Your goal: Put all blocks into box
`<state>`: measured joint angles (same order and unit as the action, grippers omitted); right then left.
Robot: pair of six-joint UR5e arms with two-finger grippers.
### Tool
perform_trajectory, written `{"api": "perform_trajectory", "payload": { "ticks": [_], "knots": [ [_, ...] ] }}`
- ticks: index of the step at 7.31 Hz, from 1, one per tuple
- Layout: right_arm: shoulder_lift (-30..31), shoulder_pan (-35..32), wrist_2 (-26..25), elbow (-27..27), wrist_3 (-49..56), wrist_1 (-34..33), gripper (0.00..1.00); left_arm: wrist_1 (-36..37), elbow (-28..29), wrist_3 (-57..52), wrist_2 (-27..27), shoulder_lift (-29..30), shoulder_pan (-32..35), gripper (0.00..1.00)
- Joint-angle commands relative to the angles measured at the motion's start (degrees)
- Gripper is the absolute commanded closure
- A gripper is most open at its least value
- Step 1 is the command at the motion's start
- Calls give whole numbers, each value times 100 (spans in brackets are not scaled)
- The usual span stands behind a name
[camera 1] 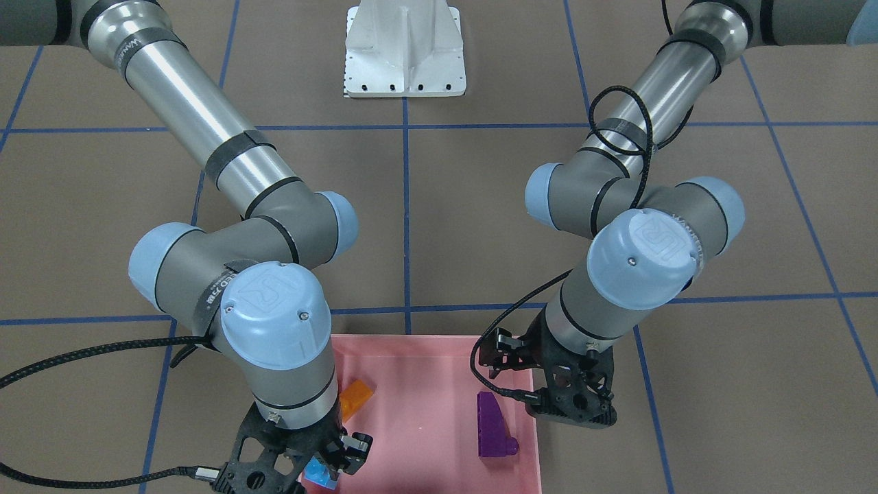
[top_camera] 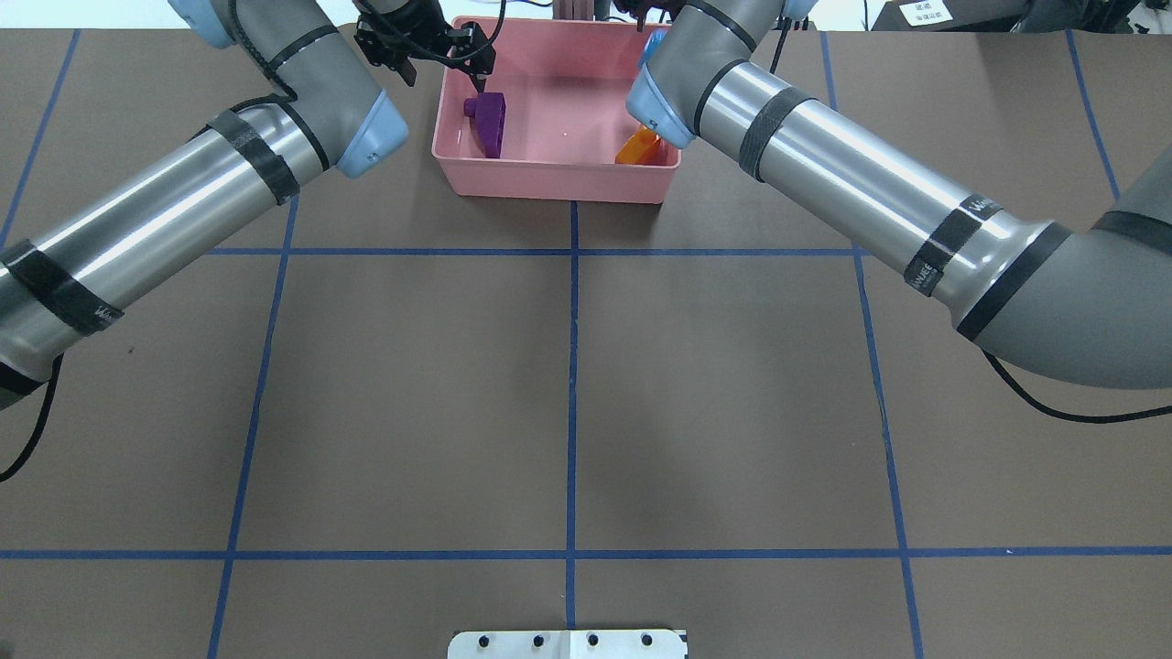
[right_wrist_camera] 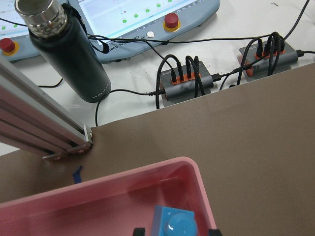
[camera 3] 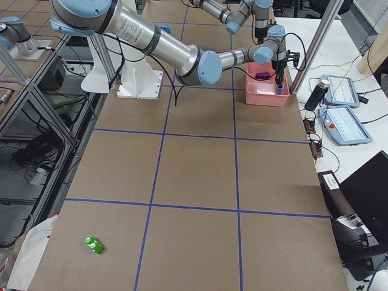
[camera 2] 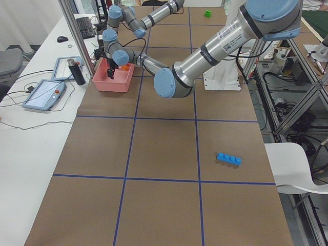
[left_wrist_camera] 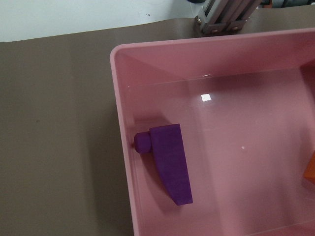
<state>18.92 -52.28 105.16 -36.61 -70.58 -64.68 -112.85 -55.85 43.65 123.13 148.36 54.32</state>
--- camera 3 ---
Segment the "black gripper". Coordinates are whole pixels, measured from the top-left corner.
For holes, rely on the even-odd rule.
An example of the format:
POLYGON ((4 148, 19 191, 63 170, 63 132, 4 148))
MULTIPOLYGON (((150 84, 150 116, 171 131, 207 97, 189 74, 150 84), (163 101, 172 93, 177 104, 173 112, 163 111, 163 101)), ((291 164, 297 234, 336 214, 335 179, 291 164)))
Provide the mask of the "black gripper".
POLYGON ((299 64, 300 53, 291 52, 290 50, 284 50, 277 53, 271 60, 272 68, 276 71, 275 83, 278 88, 284 85, 284 69, 287 67, 288 62, 292 62, 293 66, 297 68, 299 64))
POLYGON ((257 44, 264 42, 267 37, 269 19, 255 19, 254 22, 254 36, 257 40, 257 44))

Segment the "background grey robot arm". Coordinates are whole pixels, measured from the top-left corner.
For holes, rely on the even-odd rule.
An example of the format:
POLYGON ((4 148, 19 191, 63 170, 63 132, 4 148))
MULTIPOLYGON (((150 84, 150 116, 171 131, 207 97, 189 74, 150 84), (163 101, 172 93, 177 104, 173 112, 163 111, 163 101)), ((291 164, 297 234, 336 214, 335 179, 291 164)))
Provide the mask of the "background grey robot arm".
POLYGON ((36 61, 51 43, 51 40, 35 39, 18 17, 1 19, 1 45, 15 60, 36 61))

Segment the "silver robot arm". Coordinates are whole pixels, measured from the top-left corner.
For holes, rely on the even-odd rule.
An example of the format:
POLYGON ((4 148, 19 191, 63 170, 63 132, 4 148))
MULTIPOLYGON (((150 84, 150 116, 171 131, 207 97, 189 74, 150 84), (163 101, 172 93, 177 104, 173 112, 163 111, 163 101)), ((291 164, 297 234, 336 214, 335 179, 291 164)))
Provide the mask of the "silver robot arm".
POLYGON ((256 44, 262 44, 269 29, 276 25, 276 22, 270 19, 270 1, 239 1, 239 8, 235 12, 217 1, 194 0, 189 1, 188 6, 200 8, 218 19, 231 35, 237 34, 246 21, 252 17, 252 39, 256 41, 256 44))
POLYGON ((68 35, 92 37, 95 33, 112 33, 144 55, 171 65, 179 82, 187 86, 214 85, 223 71, 249 62, 259 65, 270 62, 275 70, 275 83, 282 86, 287 63, 298 65, 300 54, 286 48, 284 27, 269 22, 269 1, 241 1, 236 12, 216 1, 191 3, 225 24, 231 35, 238 33, 249 16, 253 16, 259 43, 223 53, 203 51, 172 37, 122 1, 51 1, 50 22, 52 29, 68 35))

